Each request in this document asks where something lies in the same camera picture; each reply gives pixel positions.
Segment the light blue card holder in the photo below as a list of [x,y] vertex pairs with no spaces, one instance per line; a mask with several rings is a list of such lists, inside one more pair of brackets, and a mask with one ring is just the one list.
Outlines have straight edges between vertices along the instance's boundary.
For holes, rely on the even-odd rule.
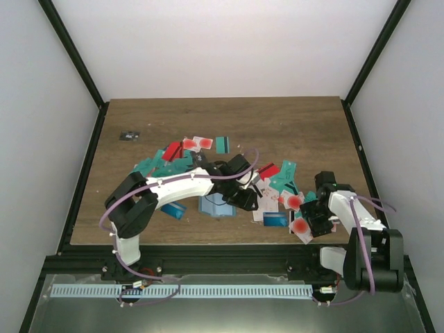
[[214,193],[199,198],[199,212],[212,217],[234,217],[236,216],[236,207],[227,204],[223,196]]

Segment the blue card silver stripe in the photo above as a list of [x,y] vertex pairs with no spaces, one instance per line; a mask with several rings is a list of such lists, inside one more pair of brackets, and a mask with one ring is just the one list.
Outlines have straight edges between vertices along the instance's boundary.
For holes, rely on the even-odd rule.
[[285,212],[264,212],[263,224],[265,227],[287,227],[288,218]]

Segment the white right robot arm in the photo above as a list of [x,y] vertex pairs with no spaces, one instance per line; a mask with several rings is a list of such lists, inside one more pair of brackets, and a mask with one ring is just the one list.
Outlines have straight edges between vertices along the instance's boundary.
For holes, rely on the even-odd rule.
[[308,262],[313,278],[338,273],[347,288],[355,291],[400,292],[404,279],[404,242],[399,230],[386,227],[363,205],[366,201],[381,212],[394,211],[381,200],[357,195],[349,184],[340,184],[331,171],[314,176],[316,199],[300,206],[313,237],[331,233],[336,217],[349,235],[345,248],[324,246]]

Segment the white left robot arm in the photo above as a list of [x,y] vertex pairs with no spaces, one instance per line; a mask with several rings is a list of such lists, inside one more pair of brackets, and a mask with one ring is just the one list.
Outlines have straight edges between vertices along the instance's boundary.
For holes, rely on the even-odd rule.
[[117,271],[126,280],[136,279],[142,271],[139,235],[154,212],[167,204],[191,197],[220,194],[222,200],[247,212],[259,207],[255,183],[259,173],[255,163],[238,154],[229,161],[210,162],[203,153],[192,153],[192,165],[172,176],[145,177],[130,173],[105,201],[99,225],[111,222],[113,253],[119,258]]

